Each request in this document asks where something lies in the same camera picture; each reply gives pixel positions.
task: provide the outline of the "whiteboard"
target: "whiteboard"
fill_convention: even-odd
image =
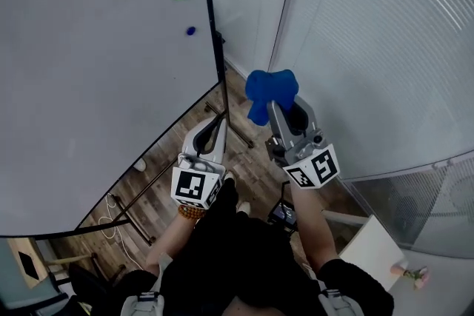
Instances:
[[[0,235],[75,229],[218,83],[207,0],[0,0],[0,59]]]

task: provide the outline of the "black pants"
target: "black pants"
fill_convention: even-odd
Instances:
[[[237,201],[234,181],[227,180],[164,272],[165,315],[221,315],[235,296],[286,315],[314,311],[317,282],[295,262],[288,237],[276,226],[236,213]]]

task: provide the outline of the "whiteboard frame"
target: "whiteboard frame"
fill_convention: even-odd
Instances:
[[[126,221],[114,221],[106,224],[102,224],[101,226],[91,226],[91,227],[83,227],[81,228],[81,225],[84,223],[84,221],[87,219],[87,217],[91,214],[91,212],[98,206],[98,204],[104,199],[105,196],[110,192],[110,190],[124,177],[124,175],[133,167],[133,165],[147,152],[156,142],[160,140],[161,137],[165,133],[167,133],[172,127],[176,125],[178,121],[182,119],[182,117],[188,113],[195,105],[197,105],[198,102],[200,102],[207,94],[209,94],[212,90],[214,90],[218,85],[223,84],[222,86],[222,96],[224,100],[224,113],[227,115],[229,114],[229,104],[227,100],[227,85],[225,82],[225,66],[224,66],[224,51],[222,49],[222,44],[223,44],[223,39],[220,34],[216,32],[216,23],[215,23],[215,17],[214,17],[214,6],[213,6],[213,0],[206,0],[207,1],[207,13],[209,16],[209,24],[210,24],[210,32],[211,32],[211,37],[213,40],[213,50],[214,50],[214,57],[216,60],[216,72],[217,72],[217,77],[218,81],[216,84],[214,84],[208,91],[206,91],[205,94],[203,94],[199,99],[196,99],[196,101],[183,113],[181,114],[162,134],[160,134],[159,137],[155,141],[153,141],[148,148],[146,148],[145,151],[143,151],[142,154],[140,154],[139,157],[123,172],[123,174],[113,183],[112,186],[110,186],[109,189],[104,193],[103,196],[100,197],[100,199],[97,201],[97,203],[94,205],[94,207],[84,216],[84,218],[81,220],[79,225],[69,231],[69,232],[54,232],[54,233],[46,233],[46,234],[40,234],[40,235],[0,235],[0,238],[24,238],[24,237],[34,237],[36,240],[44,240],[48,238],[63,238],[71,235],[80,235],[82,233],[88,233],[96,230],[102,230],[102,229],[108,229],[115,227],[117,225],[122,225],[124,223],[130,223],[133,222],[130,220],[127,214],[127,220]]]

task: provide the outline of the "beaded bracelet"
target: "beaded bracelet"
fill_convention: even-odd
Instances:
[[[206,215],[206,210],[202,208],[195,208],[194,206],[179,206],[178,212],[185,218],[199,219]]]

